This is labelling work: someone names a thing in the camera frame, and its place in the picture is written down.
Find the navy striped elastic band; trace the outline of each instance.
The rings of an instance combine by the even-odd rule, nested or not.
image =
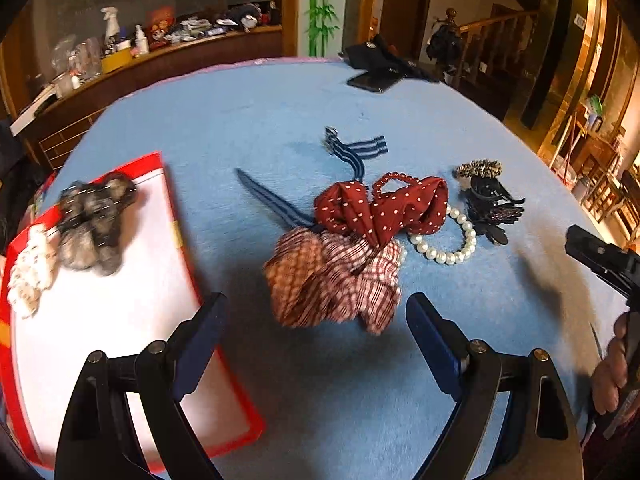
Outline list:
[[[296,207],[284,200],[281,196],[275,194],[270,189],[258,184],[254,179],[247,175],[243,170],[236,168],[236,173],[240,182],[255,196],[260,202],[271,209],[278,215],[284,223],[290,227],[306,227],[313,231],[317,230],[316,221],[308,215],[301,213]]]
[[[369,154],[372,152],[376,152],[381,155],[382,153],[388,153],[388,149],[386,148],[386,140],[384,136],[374,137],[371,140],[360,140],[359,142],[350,142],[347,144],[352,151],[356,152],[359,155],[363,153]]]
[[[364,179],[364,162],[362,158],[346,144],[338,140],[338,132],[334,128],[326,127],[324,132],[326,143],[331,153],[349,164],[353,168],[353,179],[362,182]]]

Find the red tray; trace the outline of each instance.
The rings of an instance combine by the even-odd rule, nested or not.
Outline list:
[[[175,220],[162,160],[150,153],[118,168],[139,190],[123,213],[122,268],[113,276],[58,266],[33,317],[15,316],[7,301],[10,269],[28,239],[28,228],[10,244],[0,291],[0,381],[8,419],[32,462],[53,468],[60,427],[86,356],[95,349],[110,357],[139,353],[166,339],[202,303]],[[57,238],[56,206],[40,216]],[[143,453],[154,472],[164,469],[140,398],[127,394]],[[264,422],[226,365],[213,354],[195,392],[182,409],[210,457],[256,440]]]

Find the smartphone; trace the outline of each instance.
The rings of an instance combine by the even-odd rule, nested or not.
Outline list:
[[[381,93],[395,85],[402,79],[402,74],[389,70],[387,68],[382,70],[374,70],[372,72],[365,72],[364,74],[352,77],[347,81],[347,85],[354,86],[356,88],[362,88],[369,92]]]

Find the wooden counter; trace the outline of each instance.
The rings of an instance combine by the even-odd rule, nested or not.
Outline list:
[[[117,99],[207,66],[279,56],[279,25],[166,46],[85,83],[47,108],[18,136],[38,163],[58,170],[94,121]]]

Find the bamboo wall painting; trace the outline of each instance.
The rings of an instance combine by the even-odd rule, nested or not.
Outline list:
[[[300,0],[298,54],[329,57],[340,51],[344,0]]]

